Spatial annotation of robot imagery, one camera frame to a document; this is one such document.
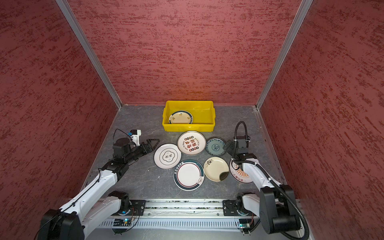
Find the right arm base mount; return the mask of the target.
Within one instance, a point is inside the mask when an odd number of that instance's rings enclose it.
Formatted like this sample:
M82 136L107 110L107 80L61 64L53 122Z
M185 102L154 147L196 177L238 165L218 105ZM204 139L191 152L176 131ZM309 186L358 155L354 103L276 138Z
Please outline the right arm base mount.
M240 210L236 200L223 200L223 213L226 217L248 216L249 211Z

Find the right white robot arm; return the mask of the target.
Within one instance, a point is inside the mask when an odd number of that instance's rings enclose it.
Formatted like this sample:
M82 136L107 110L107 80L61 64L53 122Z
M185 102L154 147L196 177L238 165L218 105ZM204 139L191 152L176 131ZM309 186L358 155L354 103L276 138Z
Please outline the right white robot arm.
M275 180L261 166L254 154L248 153L247 140L229 140L224 150L231 155L230 166L237 165L257 187L259 194L238 194L236 208L239 214L254 214L267 234L280 233L290 240L298 240L288 232L304 228L307 236L308 224L296 204L293 189Z

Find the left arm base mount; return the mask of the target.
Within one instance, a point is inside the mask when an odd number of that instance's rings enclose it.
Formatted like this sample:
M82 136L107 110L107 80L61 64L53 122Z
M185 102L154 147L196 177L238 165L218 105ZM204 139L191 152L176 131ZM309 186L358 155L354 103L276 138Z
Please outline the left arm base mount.
M117 212L119 216L143 216L146 200L125 200L121 203L121 208Z

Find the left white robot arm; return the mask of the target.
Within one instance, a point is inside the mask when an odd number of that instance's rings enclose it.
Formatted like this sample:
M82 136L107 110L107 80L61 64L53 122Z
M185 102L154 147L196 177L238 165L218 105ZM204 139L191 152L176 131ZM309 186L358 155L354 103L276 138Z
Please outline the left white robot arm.
M84 240L113 214L133 217L138 212L124 192L113 191L99 205L97 202L139 158L153 152L159 139L139 143L139 135L118 139L113 144L113 158L73 199L42 217L36 240Z

